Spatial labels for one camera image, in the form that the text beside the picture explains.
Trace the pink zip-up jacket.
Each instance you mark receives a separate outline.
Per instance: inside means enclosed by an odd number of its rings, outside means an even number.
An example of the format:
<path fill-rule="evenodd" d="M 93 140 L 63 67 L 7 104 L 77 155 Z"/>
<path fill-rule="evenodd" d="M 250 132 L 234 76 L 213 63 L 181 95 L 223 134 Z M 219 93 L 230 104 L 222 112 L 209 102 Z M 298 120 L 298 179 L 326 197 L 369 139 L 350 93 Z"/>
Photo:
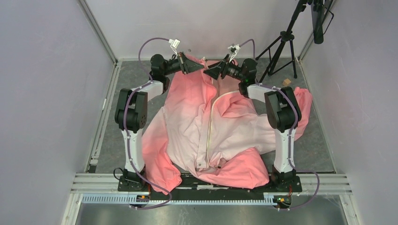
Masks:
<path fill-rule="evenodd" d="M 239 81 L 214 80 L 202 70 L 177 72 L 164 106 L 143 134 L 145 173 L 157 192 L 182 183 L 181 171 L 216 185 L 253 189 L 269 182 L 262 154 L 276 151 L 266 114 L 257 114 Z M 308 124 L 312 94 L 294 88 L 301 110 L 294 141 Z"/>

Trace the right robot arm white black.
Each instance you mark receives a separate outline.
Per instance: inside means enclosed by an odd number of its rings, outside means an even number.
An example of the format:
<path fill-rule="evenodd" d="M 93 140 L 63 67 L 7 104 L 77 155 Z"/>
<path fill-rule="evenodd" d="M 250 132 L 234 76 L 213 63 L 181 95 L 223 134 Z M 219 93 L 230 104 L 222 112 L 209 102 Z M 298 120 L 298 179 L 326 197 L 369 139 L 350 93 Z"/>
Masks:
<path fill-rule="evenodd" d="M 295 176 L 294 137 L 301 110 L 291 87 L 267 87 L 256 83 L 257 61 L 245 59 L 235 65 L 228 58 L 208 66 L 204 73 L 214 79 L 231 77 L 239 81 L 240 93 L 266 105 L 266 115 L 276 137 L 276 156 L 273 164 L 271 186 L 276 191 L 284 191 L 290 185 L 288 176 Z"/>

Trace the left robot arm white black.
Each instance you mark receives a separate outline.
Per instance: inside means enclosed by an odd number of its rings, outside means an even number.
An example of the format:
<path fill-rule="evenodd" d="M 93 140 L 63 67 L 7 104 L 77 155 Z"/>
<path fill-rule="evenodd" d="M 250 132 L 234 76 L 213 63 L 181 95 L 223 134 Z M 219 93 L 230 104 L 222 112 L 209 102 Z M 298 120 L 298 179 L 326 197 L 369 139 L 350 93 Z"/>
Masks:
<path fill-rule="evenodd" d="M 204 68 L 183 52 L 174 54 L 170 60 L 155 54 L 150 63 L 148 82 L 134 89 L 121 89 L 115 110 L 115 122 L 122 132 L 125 145 L 126 162 L 122 172 L 124 176 L 132 175 L 129 184 L 136 191 L 142 191 L 147 186 L 147 177 L 140 173 L 145 167 L 142 133 L 148 118 L 148 102 L 168 90 L 169 75 L 176 72 L 186 75 Z"/>

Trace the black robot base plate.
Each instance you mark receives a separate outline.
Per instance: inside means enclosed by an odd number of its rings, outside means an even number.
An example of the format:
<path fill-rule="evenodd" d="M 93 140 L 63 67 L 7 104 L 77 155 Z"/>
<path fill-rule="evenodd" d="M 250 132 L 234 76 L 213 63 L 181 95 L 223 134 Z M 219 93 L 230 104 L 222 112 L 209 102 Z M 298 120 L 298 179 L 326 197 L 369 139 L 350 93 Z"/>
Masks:
<path fill-rule="evenodd" d="M 212 185 L 196 179 L 190 174 L 183 174 L 181 178 L 182 183 L 170 191 L 172 194 L 171 198 L 168 194 L 155 191 L 150 184 L 138 176 L 134 176 L 129 180 L 124 175 L 121 175 L 118 178 L 117 190 L 119 192 L 137 192 L 141 199 L 155 200 L 259 200 L 268 194 L 286 196 L 303 191 L 298 176 L 278 184 L 270 181 L 266 185 L 253 189 Z"/>

